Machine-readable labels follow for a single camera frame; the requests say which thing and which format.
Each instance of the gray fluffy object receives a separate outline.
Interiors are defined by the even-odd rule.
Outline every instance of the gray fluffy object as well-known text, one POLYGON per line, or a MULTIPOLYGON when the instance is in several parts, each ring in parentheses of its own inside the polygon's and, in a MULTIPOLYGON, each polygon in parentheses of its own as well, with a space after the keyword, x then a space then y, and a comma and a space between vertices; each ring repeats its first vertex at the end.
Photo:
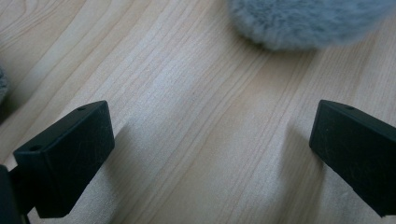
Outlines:
POLYGON ((0 68, 0 103, 8 92, 8 82, 4 76, 3 70, 0 68))
POLYGON ((228 0, 239 32, 268 49, 323 49, 362 39, 396 0, 228 0))

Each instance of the wooden table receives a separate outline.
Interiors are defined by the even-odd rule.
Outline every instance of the wooden table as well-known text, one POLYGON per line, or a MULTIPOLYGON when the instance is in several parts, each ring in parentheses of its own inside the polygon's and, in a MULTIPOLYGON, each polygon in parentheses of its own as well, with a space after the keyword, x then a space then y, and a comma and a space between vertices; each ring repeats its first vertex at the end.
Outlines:
POLYGON ((2 0, 0 159, 107 100, 116 148, 70 215, 33 223, 395 223, 308 146, 320 99, 396 125, 395 33, 274 53, 225 0, 2 0))

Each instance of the gray fur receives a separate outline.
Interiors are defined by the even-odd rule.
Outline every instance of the gray fur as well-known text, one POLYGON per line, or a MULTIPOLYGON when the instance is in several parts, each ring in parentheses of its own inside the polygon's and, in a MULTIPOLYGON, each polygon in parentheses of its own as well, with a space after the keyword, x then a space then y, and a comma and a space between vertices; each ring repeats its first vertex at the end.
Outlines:
POLYGON ((360 40, 396 0, 228 0, 239 32, 268 49, 322 49, 360 40))
POLYGON ((8 82, 4 76, 3 70, 0 68, 0 103, 8 92, 8 82))

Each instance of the screw hole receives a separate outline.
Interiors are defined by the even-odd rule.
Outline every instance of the screw hole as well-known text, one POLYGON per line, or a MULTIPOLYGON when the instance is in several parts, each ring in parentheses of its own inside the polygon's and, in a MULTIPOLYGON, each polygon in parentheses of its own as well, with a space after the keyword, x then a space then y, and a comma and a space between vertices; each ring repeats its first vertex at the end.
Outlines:
POLYGON ((40 148, 42 148, 43 146, 41 145, 35 145, 33 147, 29 148, 29 151, 38 151, 40 148))

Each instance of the wood grain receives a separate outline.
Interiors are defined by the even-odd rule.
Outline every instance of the wood grain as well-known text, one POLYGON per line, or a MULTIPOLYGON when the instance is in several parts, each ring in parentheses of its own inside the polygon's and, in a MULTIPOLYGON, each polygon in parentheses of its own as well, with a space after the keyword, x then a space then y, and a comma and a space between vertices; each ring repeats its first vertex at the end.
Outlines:
POLYGON ((107 100, 116 148, 70 215, 33 223, 394 223, 308 146, 318 101, 396 125, 396 16, 354 46, 269 52, 225 0, 1 0, 0 160, 107 100))

